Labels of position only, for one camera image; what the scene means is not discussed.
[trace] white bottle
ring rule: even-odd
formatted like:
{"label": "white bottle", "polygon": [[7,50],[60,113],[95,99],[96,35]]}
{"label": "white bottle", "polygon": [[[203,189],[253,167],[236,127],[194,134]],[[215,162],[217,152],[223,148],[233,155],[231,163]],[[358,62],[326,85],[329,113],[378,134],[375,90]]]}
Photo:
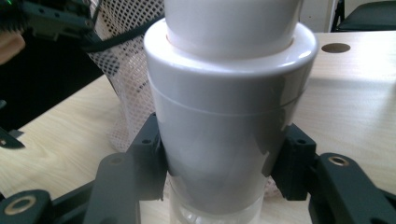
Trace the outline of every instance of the white bottle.
{"label": "white bottle", "polygon": [[302,2],[165,0],[145,49],[172,223],[258,220],[318,51],[297,22]]}

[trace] wooden table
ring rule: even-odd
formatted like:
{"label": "wooden table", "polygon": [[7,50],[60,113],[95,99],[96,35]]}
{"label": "wooden table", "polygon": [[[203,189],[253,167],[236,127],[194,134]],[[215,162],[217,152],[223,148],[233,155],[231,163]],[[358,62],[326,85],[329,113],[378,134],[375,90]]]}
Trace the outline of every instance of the wooden table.
{"label": "wooden table", "polygon": [[[375,184],[396,194],[396,32],[317,34],[320,51],[294,122],[318,143],[357,161]],[[105,77],[20,131],[25,149],[0,148],[0,191],[10,196],[45,189],[57,198],[94,179],[99,161],[115,152],[106,132],[119,100]],[[169,223],[168,204],[143,202],[143,223]],[[262,223],[309,223],[307,202],[280,197],[263,204]]]}

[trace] chair seat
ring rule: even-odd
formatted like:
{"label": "chair seat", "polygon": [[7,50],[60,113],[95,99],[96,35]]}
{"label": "chair seat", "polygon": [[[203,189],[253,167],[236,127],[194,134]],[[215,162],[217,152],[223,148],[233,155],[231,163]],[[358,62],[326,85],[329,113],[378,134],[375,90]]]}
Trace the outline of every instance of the chair seat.
{"label": "chair seat", "polygon": [[373,2],[357,7],[337,31],[396,30],[396,1]]}

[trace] white mesh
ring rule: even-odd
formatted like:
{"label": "white mesh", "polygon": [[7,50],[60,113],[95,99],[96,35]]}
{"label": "white mesh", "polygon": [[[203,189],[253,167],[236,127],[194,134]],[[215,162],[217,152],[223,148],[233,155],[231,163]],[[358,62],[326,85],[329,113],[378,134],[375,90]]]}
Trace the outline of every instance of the white mesh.
{"label": "white mesh", "polygon": [[[97,2],[92,1],[92,11]],[[164,13],[163,0],[103,0],[96,22],[96,33],[102,39],[122,34]],[[120,98],[120,118],[109,132],[110,142],[116,150],[126,151],[143,126],[149,114],[154,112],[143,36],[129,40],[102,52],[89,53],[102,69]],[[164,195],[168,195],[169,182]],[[265,196],[279,195],[272,178],[265,188]]]}

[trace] transparent bottle bottom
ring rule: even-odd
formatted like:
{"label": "transparent bottle bottom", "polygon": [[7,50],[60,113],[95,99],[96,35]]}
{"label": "transparent bottle bottom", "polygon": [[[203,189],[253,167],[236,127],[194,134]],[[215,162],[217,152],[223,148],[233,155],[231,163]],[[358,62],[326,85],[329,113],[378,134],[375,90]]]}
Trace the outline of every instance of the transparent bottle bottom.
{"label": "transparent bottle bottom", "polygon": [[262,196],[249,207],[231,214],[213,215],[193,208],[178,198],[170,188],[171,224],[258,224],[262,210]]}

